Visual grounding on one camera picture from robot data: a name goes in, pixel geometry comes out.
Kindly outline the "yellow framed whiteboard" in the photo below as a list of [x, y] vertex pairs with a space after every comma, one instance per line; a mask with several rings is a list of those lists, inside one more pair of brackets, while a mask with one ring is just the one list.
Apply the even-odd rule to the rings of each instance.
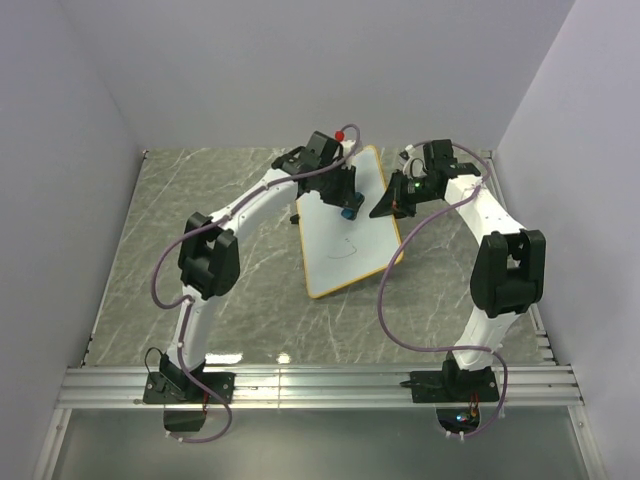
[[353, 158], [353, 165], [355, 190], [364, 195], [354, 220], [323, 203], [316, 192], [296, 201], [306, 290], [313, 299], [384, 271], [401, 244], [394, 217], [370, 216], [387, 186], [377, 148], [364, 147]]

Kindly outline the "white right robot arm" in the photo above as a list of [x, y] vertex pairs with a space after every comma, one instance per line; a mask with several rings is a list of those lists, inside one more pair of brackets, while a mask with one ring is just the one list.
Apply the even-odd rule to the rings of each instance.
[[418, 178], [396, 170], [369, 214], [371, 218], [413, 217], [418, 204], [443, 200], [445, 209], [430, 218], [456, 211], [478, 243], [470, 278], [474, 307], [461, 337], [447, 350], [456, 366], [441, 376], [444, 393], [455, 400], [475, 390], [474, 372], [491, 366], [507, 331], [543, 293], [544, 235], [514, 220], [486, 188], [485, 180], [471, 163], [433, 168]]

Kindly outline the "blue whiteboard eraser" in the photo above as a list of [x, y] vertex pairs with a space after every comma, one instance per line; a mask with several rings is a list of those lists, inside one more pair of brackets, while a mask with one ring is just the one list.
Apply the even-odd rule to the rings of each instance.
[[358, 213], [359, 213], [359, 211], [357, 213], [355, 213], [355, 212], [353, 212], [351, 210], [351, 206], [348, 206], [348, 207], [345, 207], [345, 208], [342, 209], [341, 216], [343, 218], [345, 218], [346, 220], [354, 221], [357, 218]]

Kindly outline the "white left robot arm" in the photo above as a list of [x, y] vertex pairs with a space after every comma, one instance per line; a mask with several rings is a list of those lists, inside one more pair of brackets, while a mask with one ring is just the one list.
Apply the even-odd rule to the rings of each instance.
[[201, 393], [211, 308], [239, 279], [241, 241], [265, 218], [312, 192], [354, 221], [364, 203], [364, 196], [355, 189], [356, 168], [350, 164], [357, 151], [357, 142], [345, 150], [343, 143], [333, 139], [311, 141], [277, 157], [262, 178], [228, 206], [188, 218], [184, 234], [174, 244], [180, 248], [182, 296], [165, 304], [158, 298], [157, 287], [151, 286], [157, 306], [180, 309], [176, 334], [159, 364], [167, 390], [178, 401], [190, 402]]

